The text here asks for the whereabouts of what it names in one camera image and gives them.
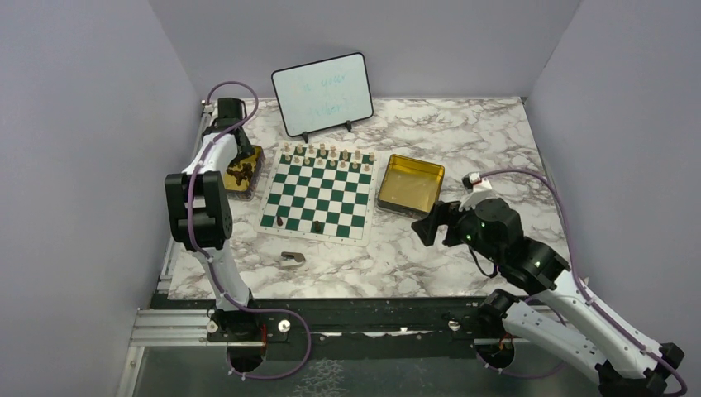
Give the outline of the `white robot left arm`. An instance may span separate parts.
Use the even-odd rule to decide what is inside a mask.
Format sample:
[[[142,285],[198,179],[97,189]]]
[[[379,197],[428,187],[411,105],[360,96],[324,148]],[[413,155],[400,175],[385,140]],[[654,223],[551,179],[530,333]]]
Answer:
[[[224,176],[231,163],[255,154],[243,129],[247,116],[246,105],[238,98],[219,98],[206,105],[199,149],[182,171],[165,177],[172,238],[202,265],[215,292],[217,311],[232,312],[227,325],[243,340],[256,335],[260,318],[248,308],[250,288],[229,247],[233,216]]]

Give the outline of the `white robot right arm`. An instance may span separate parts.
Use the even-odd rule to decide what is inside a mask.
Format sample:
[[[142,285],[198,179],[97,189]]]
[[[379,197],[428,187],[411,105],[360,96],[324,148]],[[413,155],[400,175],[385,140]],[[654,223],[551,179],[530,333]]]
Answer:
[[[445,246],[467,245],[490,260],[510,284],[568,320],[558,323],[525,301],[496,289],[479,306],[477,325],[490,337],[511,334],[538,345],[598,383],[603,396],[664,396],[667,379],[684,358],[672,342],[645,337],[613,314],[594,307],[595,294],[579,290],[568,262],[543,242],[525,236],[521,217],[500,198],[472,209],[437,202],[412,223],[425,246],[446,226]]]

